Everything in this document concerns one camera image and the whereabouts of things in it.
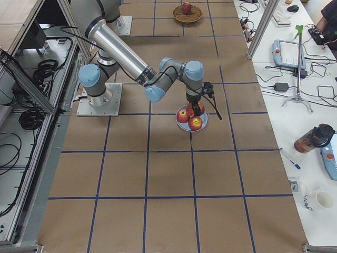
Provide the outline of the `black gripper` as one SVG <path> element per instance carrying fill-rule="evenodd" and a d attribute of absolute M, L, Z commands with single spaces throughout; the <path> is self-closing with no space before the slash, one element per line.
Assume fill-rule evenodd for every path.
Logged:
<path fill-rule="evenodd" d="M 187 98 L 188 102 L 192 104 L 195 116 L 200 116 L 199 115 L 200 109 L 199 109 L 198 103 L 201 99 L 201 96 L 200 95 L 186 94 L 186 98 Z"/>

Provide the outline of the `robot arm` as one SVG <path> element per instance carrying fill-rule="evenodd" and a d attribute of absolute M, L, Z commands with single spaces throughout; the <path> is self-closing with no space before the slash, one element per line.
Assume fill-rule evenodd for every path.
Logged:
<path fill-rule="evenodd" d="M 74 23 L 82 34 L 94 41 L 99 49 L 107 53 L 135 82 L 145 88 L 146 97 L 158 102 L 172 84 L 179 80 L 186 86 L 186 98 L 196 116 L 201 115 L 201 99 L 204 69 L 199 61 L 180 62 L 165 57 L 156 73 L 114 31 L 120 18 L 123 1 L 71 1 Z"/>

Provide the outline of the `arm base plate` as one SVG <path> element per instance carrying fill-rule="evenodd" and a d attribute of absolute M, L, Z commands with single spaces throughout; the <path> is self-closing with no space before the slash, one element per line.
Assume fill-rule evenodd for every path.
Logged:
<path fill-rule="evenodd" d="M 132 27 L 132 16 L 121 16 L 114 23 L 114 31 L 118 36 L 129 37 Z"/>
<path fill-rule="evenodd" d="M 83 89 L 77 116 L 118 116 L 123 84 L 106 82 L 105 86 L 105 92 L 97 97 L 89 96 Z"/>

